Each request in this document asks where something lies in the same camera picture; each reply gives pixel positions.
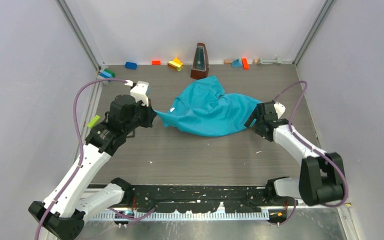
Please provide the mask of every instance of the triangular blue block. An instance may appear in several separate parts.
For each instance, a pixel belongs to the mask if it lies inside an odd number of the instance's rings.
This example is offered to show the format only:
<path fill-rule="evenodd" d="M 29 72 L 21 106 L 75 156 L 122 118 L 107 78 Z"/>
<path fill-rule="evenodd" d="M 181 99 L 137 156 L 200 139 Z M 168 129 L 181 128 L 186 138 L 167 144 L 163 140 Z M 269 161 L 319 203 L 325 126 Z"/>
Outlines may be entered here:
<path fill-rule="evenodd" d="M 238 58 L 232 61 L 232 67 L 234 68 L 242 68 L 242 61 Z"/>

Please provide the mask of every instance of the teal cloth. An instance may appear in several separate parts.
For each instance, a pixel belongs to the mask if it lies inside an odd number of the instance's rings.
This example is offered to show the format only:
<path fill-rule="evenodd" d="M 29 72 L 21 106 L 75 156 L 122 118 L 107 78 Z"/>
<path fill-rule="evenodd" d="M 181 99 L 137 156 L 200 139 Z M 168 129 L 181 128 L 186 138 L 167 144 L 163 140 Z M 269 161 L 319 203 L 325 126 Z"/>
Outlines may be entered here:
<path fill-rule="evenodd" d="M 216 76 L 196 80 L 174 99 L 167 113 L 156 111 L 165 127 L 204 137 L 221 137 L 245 130 L 245 122 L 261 101 L 225 93 Z"/>

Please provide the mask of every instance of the table surface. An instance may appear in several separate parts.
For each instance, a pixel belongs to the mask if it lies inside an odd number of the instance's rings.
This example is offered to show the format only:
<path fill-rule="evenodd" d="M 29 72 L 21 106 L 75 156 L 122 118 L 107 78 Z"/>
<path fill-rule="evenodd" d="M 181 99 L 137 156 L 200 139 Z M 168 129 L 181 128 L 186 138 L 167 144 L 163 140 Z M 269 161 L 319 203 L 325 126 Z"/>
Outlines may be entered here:
<path fill-rule="evenodd" d="M 115 76 L 134 82 L 149 82 L 149 98 L 155 110 L 166 112 L 175 97 L 194 81 L 191 66 L 175 71 L 166 65 L 140 65 L 136 70 L 123 65 L 111 66 Z M 294 65 L 250 65 L 249 70 L 229 65 L 211 65 L 226 93 L 240 93 L 268 102 L 280 91 L 298 81 Z M 120 82 L 104 86 L 96 114 L 104 116 L 111 101 L 129 94 Z M 297 85 L 278 101 L 286 106 L 283 117 L 289 119 L 302 89 Z M 309 110 L 301 102 L 293 120 L 295 128 L 318 145 Z M 289 153 L 247 129 L 223 137 L 202 137 L 164 127 L 156 117 L 152 128 L 137 128 L 135 137 L 118 148 L 114 156 L 96 174 L 93 183 L 107 184 L 120 177 L 131 184 L 179 185 L 265 185 L 267 180 L 290 176 L 297 178 L 300 165 Z"/>

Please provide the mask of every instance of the orange block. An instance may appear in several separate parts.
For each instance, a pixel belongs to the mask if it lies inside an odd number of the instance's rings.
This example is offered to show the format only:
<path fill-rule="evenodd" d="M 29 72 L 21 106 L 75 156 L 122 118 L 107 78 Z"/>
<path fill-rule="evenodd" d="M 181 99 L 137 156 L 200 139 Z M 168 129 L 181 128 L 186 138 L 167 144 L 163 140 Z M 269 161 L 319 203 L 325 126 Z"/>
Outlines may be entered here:
<path fill-rule="evenodd" d="M 250 66 L 248 65 L 248 60 L 245 57 L 242 58 L 242 66 L 243 66 L 243 69 L 245 70 L 250 69 Z"/>

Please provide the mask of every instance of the gray wall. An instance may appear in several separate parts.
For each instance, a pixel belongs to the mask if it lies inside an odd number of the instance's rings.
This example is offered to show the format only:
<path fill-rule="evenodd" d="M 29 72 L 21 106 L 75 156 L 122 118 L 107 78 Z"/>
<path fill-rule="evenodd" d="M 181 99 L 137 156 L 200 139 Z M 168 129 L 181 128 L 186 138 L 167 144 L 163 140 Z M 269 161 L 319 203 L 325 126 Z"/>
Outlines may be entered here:
<path fill-rule="evenodd" d="M 0 240 L 33 239 L 27 209 L 73 163 L 73 98 L 94 76 L 55 0 L 0 0 Z"/>
<path fill-rule="evenodd" d="M 362 239 L 384 239 L 384 1 L 338 0 L 298 72 L 322 146 L 344 159 Z"/>

